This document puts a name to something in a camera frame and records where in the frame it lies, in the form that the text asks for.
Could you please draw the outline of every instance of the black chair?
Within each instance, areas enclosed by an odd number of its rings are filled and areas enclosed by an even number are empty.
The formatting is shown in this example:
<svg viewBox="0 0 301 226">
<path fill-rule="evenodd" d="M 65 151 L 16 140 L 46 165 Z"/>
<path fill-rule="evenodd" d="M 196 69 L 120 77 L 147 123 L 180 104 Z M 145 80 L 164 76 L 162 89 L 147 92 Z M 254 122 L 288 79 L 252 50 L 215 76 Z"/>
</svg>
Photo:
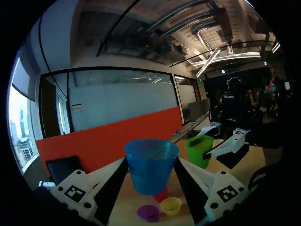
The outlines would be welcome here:
<svg viewBox="0 0 301 226">
<path fill-rule="evenodd" d="M 46 166 L 55 185 L 60 184 L 75 170 L 83 170 L 77 156 L 49 160 L 46 161 Z"/>
</svg>

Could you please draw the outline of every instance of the purple cup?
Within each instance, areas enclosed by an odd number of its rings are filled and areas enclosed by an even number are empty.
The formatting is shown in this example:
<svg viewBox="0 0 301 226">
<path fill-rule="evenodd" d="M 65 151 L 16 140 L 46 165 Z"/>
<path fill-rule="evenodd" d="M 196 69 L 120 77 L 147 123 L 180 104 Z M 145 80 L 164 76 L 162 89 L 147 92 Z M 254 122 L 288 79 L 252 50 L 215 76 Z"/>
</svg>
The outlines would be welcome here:
<svg viewBox="0 0 301 226">
<path fill-rule="evenodd" d="M 157 222 L 159 219 L 159 209 L 154 205 L 145 205 L 138 209 L 137 215 L 147 222 Z"/>
</svg>

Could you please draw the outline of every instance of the plastic cup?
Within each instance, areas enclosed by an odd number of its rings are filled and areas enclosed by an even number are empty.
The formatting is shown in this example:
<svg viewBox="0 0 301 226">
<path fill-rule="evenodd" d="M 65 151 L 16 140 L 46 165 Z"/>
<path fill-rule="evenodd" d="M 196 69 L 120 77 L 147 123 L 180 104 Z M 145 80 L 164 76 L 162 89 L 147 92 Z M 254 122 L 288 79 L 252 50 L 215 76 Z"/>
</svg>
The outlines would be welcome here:
<svg viewBox="0 0 301 226">
<path fill-rule="evenodd" d="M 178 147 L 166 140 L 133 140 L 125 146 L 133 186 L 143 195 L 161 193 L 178 156 Z"/>
<path fill-rule="evenodd" d="M 203 159 L 203 154 L 212 149 L 214 139 L 210 136 L 196 136 L 186 141 L 189 161 L 205 169 L 209 159 Z"/>
<path fill-rule="evenodd" d="M 167 199 L 168 198 L 168 188 L 165 187 L 161 193 L 154 195 L 154 198 L 159 203 L 162 202 L 164 199 Z"/>
<path fill-rule="evenodd" d="M 137 215 L 147 222 L 157 222 L 159 219 L 159 209 L 154 205 L 145 205 L 138 209 Z"/>
<path fill-rule="evenodd" d="M 182 201 L 178 198 L 167 198 L 160 204 L 160 208 L 167 216 L 175 216 L 180 212 Z"/>
</svg>

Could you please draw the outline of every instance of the yellow cup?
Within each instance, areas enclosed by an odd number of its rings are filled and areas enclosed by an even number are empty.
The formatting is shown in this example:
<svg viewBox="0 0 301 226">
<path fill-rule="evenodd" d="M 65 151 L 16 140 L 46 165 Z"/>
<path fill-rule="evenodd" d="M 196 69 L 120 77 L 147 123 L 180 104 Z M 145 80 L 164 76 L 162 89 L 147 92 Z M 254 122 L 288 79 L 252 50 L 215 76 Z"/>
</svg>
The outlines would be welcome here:
<svg viewBox="0 0 301 226">
<path fill-rule="evenodd" d="M 172 217 L 180 212 L 182 201 L 178 198 L 167 198 L 160 204 L 161 209 L 166 215 Z"/>
</svg>

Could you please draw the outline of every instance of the sky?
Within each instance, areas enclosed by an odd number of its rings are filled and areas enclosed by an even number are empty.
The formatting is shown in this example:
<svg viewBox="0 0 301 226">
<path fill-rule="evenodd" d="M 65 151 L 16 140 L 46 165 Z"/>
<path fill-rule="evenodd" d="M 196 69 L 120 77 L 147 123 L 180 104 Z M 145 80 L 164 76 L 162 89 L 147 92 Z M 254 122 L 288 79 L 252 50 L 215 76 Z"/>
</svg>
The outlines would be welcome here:
<svg viewBox="0 0 301 226">
<path fill-rule="evenodd" d="M 18 137 L 21 137 L 22 134 L 20 127 L 20 111 L 23 109 L 23 117 L 27 115 L 27 101 L 28 99 L 25 96 L 11 87 L 9 93 L 8 116 L 9 121 L 13 121 L 16 124 Z"/>
</svg>

